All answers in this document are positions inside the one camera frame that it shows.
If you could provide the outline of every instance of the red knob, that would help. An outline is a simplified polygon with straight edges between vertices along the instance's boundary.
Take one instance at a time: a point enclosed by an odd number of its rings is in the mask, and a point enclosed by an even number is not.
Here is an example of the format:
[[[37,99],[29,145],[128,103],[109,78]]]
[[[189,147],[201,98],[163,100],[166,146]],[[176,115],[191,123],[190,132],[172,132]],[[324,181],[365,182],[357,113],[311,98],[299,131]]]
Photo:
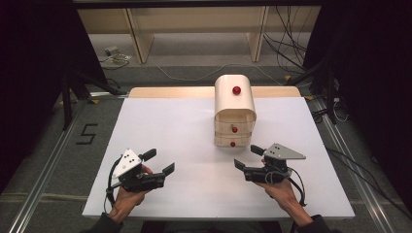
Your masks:
[[[232,89],[232,92],[233,92],[233,94],[235,94],[235,95],[240,94],[240,91],[241,91],[241,89],[240,89],[239,86],[235,86],[235,87]]]

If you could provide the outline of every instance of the person's left hand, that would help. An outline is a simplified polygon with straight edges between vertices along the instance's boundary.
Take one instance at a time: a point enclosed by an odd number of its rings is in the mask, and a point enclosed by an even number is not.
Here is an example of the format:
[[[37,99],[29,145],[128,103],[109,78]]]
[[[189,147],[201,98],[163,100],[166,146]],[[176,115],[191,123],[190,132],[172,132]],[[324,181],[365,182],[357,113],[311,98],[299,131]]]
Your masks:
[[[152,170],[142,164],[142,173],[152,174]],[[135,206],[140,205],[145,199],[148,191],[127,192],[122,186],[119,189],[115,206],[109,213],[109,217],[116,223],[120,224],[130,214]]]

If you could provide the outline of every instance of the black sleeve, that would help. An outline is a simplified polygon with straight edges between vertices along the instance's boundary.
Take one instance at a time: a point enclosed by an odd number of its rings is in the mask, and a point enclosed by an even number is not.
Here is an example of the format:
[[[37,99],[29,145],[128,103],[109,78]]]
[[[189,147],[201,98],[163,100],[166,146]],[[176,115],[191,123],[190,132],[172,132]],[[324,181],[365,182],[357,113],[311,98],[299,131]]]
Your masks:
[[[88,230],[83,230],[81,233],[119,233],[121,225],[115,224],[111,218],[102,213],[100,219]]]
[[[297,228],[299,233],[331,233],[332,231],[326,225],[326,222],[322,216],[312,216],[313,222]]]

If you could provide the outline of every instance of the white tabletop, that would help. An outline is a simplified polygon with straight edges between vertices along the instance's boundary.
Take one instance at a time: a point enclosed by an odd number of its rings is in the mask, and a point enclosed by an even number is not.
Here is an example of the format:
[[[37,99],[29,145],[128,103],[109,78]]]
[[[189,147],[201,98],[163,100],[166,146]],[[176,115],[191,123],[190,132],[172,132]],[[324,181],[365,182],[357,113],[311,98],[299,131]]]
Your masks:
[[[251,144],[268,148],[279,143],[306,155],[289,160],[306,189],[309,215],[355,216],[330,163],[310,111],[301,97],[255,98],[257,122]],[[100,216],[110,168],[127,148],[136,153],[157,149],[144,164],[159,173],[175,162],[165,186],[151,191],[130,216],[163,220],[271,220],[288,217],[264,190],[246,182],[236,158],[261,167],[250,148],[214,146],[214,99],[125,99],[101,167],[83,212]],[[296,174],[292,178],[299,183]]]

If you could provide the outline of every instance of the gray carpet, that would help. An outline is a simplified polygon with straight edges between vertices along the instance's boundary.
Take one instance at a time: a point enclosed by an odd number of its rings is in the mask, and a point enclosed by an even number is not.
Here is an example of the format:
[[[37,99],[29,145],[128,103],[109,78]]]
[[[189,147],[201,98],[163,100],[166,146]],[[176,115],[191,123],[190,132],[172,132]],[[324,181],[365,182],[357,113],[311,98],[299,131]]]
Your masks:
[[[164,70],[172,77],[198,79],[217,71],[219,68],[219,66],[166,67]],[[279,67],[260,67],[260,69],[278,83],[285,82],[284,76],[286,72]],[[156,67],[124,67],[115,71],[105,71],[105,73],[108,79],[116,81],[120,85],[120,89],[124,91],[129,91],[134,86],[214,85],[215,79],[223,74],[246,75],[250,78],[252,85],[277,85],[276,82],[263,75],[256,67],[228,66],[199,81],[173,81]],[[109,84],[116,86],[111,80],[109,80]],[[100,91],[95,86],[90,86],[89,88],[91,91]],[[300,91],[302,95],[308,94],[308,86],[302,87]],[[113,99],[100,100],[97,104],[86,105],[76,122],[73,134],[52,174],[42,199],[27,225],[26,232],[78,232],[93,224],[92,219],[82,217],[82,209],[99,169],[102,156],[109,143],[121,104],[122,99]],[[308,102],[308,106],[312,111],[317,110],[312,101]],[[92,144],[79,145],[79,143],[86,142],[89,139],[89,137],[81,136],[86,124],[97,124],[87,129],[87,133],[93,133],[96,136]],[[23,161],[0,198],[0,232],[7,232],[24,198],[37,181],[62,132],[62,125],[63,109],[59,105],[59,100],[57,100],[53,114],[44,129],[43,136],[39,139],[37,147],[33,149],[31,156]],[[333,147],[334,143],[325,128],[325,124],[320,123],[317,125],[325,145]],[[370,160],[370,151],[356,125],[348,120],[346,122],[339,121],[338,127],[356,161],[369,169],[380,185],[384,187],[388,196],[393,198],[398,204],[401,204],[379,165]],[[344,221],[330,220],[328,224],[332,228],[338,228],[343,232],[377,232],[377,228],[354,185],[350,172],[334,157],[331,158],[331,161],[349,200],[353,204],[356,217]],[[378,196],[378,198],[394,224],[395,232],[411,232],[412,222],[384,198],[381,196]],[[139,232],[141,224],[141,221],[128,220],[122,232]],[[281,221],[281,225],[284,232],[289,232],[291,227],[289,220]]]

